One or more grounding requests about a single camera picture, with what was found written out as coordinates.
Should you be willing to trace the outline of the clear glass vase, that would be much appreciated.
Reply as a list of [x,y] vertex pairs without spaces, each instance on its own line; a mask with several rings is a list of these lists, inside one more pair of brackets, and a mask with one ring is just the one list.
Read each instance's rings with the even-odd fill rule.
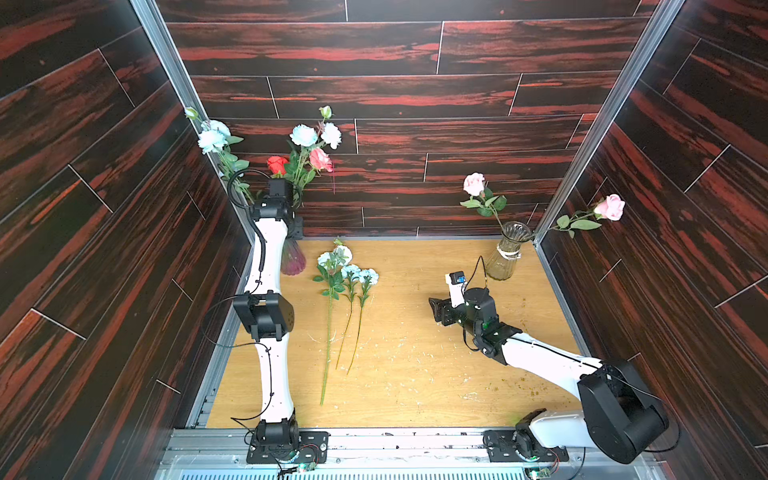
[[504,223],[496,250],[485,262],[486,275],[497,281],[510,279],[521,258],[522,245],[532,238],[533,232],[528,225],[518,221]]

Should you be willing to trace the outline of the blue white flower spray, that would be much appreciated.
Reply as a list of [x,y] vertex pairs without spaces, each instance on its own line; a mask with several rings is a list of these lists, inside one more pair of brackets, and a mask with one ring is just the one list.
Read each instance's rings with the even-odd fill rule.
[[317,259],[317,269],[319,274],[313,279],[314,282],[324,283],[325,286],[321,295],[327,299],[326,311],[326,342],[325,359],[323,364],[323,375],[320,394],[320,405],[325,403],[327,392],[327,382],[330,373],[331,348],[332,348],[332,323],[334,302],[340,299],[340,294],[344,291],[343,269],[352,260],[351,250],[339,239],[334,241],[334,248],[322,253]]

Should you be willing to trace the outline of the purple glass vase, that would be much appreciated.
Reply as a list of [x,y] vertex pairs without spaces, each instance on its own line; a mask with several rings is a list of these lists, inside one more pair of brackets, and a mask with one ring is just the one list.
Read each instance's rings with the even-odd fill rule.
[[306,258],[301,250],[299,242],[295,239],[286,239],[283,245],[281,257],[281,273],[287,276],[296,276],[306,268]]

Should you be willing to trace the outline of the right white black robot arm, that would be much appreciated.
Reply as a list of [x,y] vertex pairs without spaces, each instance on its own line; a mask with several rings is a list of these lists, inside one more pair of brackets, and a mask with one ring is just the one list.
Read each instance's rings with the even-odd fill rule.
[[564,413],[538,409],[511,432],[490,433],[486,441],[491,449],[509,446],[523,461],[564,461],[570,448],[595,448],[617,463],[630,464],[668,429],[661,399],[629,362],[571,353],[501,322],[486,288],[451,284],[449,291],[449,298],[429,301],[437,323],[460,326],[471,350],[532,373],[580,403],[579,409]]

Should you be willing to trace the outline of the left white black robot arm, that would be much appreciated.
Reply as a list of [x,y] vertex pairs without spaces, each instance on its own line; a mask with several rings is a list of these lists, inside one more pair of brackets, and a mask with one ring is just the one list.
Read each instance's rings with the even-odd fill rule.
[[299,449],[287,366],[295,313],[280,287],[283,247],[295,220],[292,205],[293,185],[278,178],[269,180],[267,193],[248,208],[256,237],[254,271],[248,276],[245,292],[233,301],[235,313],[259,355],[262,405],[250,440],[256,462],[268,454],[287,455]]

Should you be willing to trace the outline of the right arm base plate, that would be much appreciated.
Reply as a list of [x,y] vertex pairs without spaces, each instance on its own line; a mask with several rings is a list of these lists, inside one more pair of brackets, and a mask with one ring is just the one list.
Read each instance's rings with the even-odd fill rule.
[[491,462],[566,462],[568,452],[562,448],[544,447],[528,431],[486,430],[483,445]]

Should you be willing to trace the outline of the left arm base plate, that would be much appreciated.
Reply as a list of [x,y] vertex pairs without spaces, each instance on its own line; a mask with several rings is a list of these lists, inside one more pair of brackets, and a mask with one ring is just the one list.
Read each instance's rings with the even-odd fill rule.
[[249,465],[276,464],[277,462],[324,464],[327,461],[330,439],[328,431],[300,429],[295,437],[295,440],[290,440],[287,444],[252,440],[246,455],[246,463]]

